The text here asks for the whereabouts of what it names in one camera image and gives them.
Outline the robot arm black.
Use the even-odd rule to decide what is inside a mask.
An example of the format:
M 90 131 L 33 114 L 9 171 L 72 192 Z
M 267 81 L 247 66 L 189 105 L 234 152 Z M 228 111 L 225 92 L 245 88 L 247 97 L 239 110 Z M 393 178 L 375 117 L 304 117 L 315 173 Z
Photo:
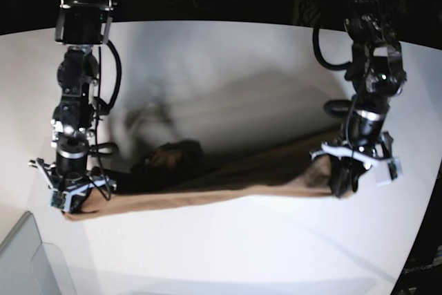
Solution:
M 55 41 L 67 49 L 57 69 L 61 97 L 51 119 L 56 156 L 52 164 L 37 158 L 29 165 L 48 183 L 49 205 L 62 213 L 78 212 L 94 189 L 110 200 L 116 188 L 103 168 L 87 169 L 89 158 L 100 162 L 118 151 L 116 144 L 97 139 L 99 121 L 114 107 L 122 78 L 121 59 L 108 40 L 114 5 L 113 0 L 60 0 Z M 94 47 L 103 45 L 109 47 L 116 65 L 109 102 L 100 97 L 102 56 L 93 54 Z
M 358 190 L 359 178 L 375 169 L 377 182 L 389 184 L 401 174 L 393 155 L 393 137 L 383 130 L 390 100 L 400 95 L 407 81 L 401 44 L 392 25 L 387 0 L 346 0 L 345 30 L 353 41 L 352 60 L 331 64 L 320 50 L 320 24 L 314 26 L 312 42 L 318 63 L 328 70 L 345 71 L 355 93 L 351 99 L 326 102 L 324 111 L 340 119 L 339 136 L 323 142 L 312 158 L 327 155 L 331 161 L 329 187 L 341 198 Z

